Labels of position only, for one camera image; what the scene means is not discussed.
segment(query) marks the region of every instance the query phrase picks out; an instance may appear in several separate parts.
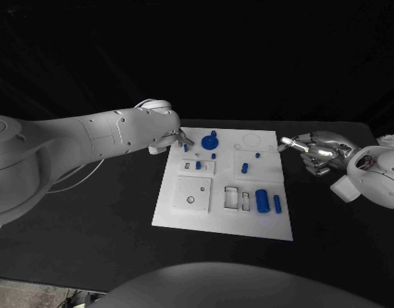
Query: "floor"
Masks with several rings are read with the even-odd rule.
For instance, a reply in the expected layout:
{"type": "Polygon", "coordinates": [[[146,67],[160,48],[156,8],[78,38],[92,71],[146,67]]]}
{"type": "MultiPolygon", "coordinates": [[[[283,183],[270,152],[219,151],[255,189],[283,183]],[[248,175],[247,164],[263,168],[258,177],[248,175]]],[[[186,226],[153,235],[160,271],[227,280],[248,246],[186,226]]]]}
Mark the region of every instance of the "floor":
{"type": "Polygon", "coordinates": [[[7,308],[58,308],[72,289],[0,281],[0,307],[7,308]]]}

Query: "white board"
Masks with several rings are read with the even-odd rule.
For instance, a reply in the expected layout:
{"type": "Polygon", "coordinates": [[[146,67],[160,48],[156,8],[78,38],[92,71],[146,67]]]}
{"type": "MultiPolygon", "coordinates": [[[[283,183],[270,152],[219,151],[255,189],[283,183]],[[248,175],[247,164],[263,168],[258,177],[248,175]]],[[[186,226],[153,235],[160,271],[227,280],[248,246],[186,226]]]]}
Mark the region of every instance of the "white board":
{"type": "Polygon", "coordinates": [[[185,127],[182,130],[195,145],[188,152],[177,142],[172,145],[153,226],[291,241],[276,132],[214,129],[219,144],[214,150],[205,150],[202,138],[211,134],[212,129],[185,127]],[[202,166],[198,170],[196,161],[201,161],[202,166]],[[244,163],[248,164],[247,174],[241,173],[244,163]],[[227,210],[224,207],[225,187],[237,188],[238,210],[227,210]],[[257,211],[258,189],[264,189],[268,195],[270,212],[265,214],[257,211]],[[244,192],[248,193],[250,211],[242,210],[244,192]],[[280,197],[281,214],[276,213],[274,195],[280,197]]]}

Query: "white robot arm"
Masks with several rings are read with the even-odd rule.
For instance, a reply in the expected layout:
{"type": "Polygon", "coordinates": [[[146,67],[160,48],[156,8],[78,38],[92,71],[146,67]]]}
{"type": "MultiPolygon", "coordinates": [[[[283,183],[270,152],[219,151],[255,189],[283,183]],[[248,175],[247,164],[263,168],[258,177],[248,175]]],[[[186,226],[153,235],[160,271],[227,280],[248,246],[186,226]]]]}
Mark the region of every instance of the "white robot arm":
{"type": "Polygon", "coordinates": [[[293,147],[302,154],[307,170],[323,176],[332,166],[346,175],[330,186],[345,202],[362,194],[378,205],[394,209],[394,148],[358,146],[343,136],[313,132],[289,139],[281,138],[278,150],[293,147]]]}
{"type": "Polygon", "coordinates": [[[0,225],[39,202],[60,175],[75,167],[176,141],[193,145],[167,101],[49,121],[0,116],[0,225]]]}

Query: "blue part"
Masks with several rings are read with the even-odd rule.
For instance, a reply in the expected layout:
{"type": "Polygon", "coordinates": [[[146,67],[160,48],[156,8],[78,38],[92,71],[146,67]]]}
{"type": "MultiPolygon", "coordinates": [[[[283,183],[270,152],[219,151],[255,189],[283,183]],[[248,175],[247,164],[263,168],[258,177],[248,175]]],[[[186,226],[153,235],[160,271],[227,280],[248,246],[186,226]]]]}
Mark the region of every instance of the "blue part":
{"type": "Polygon", "coordinates": [[[280,198],[277,195],[274,195],[274,206],[276,206],[276,213],[281,213],[281,207],[280,207],[280,198]]]}
{"type": "Polygon", "coordinates": [[[255,191],[257,212],[267,213],[268,209],[268,194],[264,189],[255,191]]]}
{"type": "Polygon", "coordinates": [[[244,163],[244,165],[241,166],[241,172],[247,173],[248,172],[248,164],[244,163]]]}
{"type": "Polygon", "coordinates": [[[206,150],[214,150],[218,147],[218,138],[216,136],[205,136],[202,139],[202,147],[206,150]]]}

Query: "black table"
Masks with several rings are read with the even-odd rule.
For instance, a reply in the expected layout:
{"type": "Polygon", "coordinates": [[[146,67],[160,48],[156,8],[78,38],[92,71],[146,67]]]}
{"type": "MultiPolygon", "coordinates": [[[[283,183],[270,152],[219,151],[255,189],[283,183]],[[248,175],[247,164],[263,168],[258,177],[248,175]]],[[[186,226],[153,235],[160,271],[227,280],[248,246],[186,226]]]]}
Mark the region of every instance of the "black table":
{"type": "MultiPolygon", "coordinates": [[[[377,144],[362,123],[183,120],[182,126],[276,130],[277,138],[329,130],[361,146],[377,144]]],[[[153,227],[166,159],[167,153],[147,150],[107,159],[78,187],[49,194],[4,225],[0,278],[108,292],[166,266],[235,262],[294,273],[394,307],[394,210],[364,197],[343,203],[329,189],[341,173],[315,178],[299,152],[281,154],[287,242],[153,227]]]]}

